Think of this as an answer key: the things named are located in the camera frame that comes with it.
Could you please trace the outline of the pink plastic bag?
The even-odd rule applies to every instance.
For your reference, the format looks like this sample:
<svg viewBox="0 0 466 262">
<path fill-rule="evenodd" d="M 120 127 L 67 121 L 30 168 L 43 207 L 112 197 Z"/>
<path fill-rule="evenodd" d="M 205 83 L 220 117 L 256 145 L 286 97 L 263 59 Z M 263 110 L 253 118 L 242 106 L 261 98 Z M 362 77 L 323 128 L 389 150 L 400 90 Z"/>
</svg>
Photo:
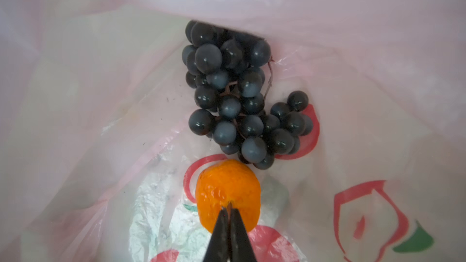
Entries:
<svg viewBox="0 0 466 262">
<path fill-rule="evenodd" d="M 258 261 L 466 259 L 466 0 L 1 0 L 2 261 L 202 261 L 191 19 L 267 39 L 268 103 L 309 96 Z"/>
</svg>

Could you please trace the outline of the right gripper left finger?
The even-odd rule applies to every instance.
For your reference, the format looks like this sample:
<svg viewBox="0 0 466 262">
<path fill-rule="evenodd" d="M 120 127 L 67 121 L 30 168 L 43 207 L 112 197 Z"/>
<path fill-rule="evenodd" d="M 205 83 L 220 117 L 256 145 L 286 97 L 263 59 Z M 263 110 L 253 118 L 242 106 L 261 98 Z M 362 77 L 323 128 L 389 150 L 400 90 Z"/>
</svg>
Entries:
<svg viewBox="0 0 466 262">
<path fill-rule="evenodd" d="M 229 213 L 223 208 L 217 217 L 203 262 L 227 262 L 229 260 Z"/>
</svg>

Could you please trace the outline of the orange fruit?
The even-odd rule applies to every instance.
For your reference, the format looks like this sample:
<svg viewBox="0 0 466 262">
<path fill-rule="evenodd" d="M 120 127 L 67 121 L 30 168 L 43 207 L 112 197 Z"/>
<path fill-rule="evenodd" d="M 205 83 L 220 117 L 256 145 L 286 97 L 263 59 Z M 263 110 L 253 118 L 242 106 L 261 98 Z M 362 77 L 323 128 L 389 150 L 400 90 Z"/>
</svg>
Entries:
<svg viewBox="0 0 466 262">
<path fill-rule="evenodd" d="M 246 231 L 258 224 L 261 209 L 261 187 L 255 173 L 237 160 L 226 160 L 200 173 L 195 199 L 201 225 L 213 232 L 223 208 L 238 209 Z"/>
</svg>

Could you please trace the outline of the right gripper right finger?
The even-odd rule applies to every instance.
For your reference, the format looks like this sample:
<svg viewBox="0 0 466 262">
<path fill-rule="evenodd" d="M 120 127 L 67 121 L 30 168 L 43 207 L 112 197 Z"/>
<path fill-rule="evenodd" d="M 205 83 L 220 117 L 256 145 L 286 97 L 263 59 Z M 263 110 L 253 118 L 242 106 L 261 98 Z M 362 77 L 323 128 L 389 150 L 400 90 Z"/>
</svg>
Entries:
<svg viewBox="0 0 466 262">
<path fill-rule="evenodd" d="M 229 218 L 230 261 L 257 262 L 240 212 L 232 208 Z"/>
</svg>

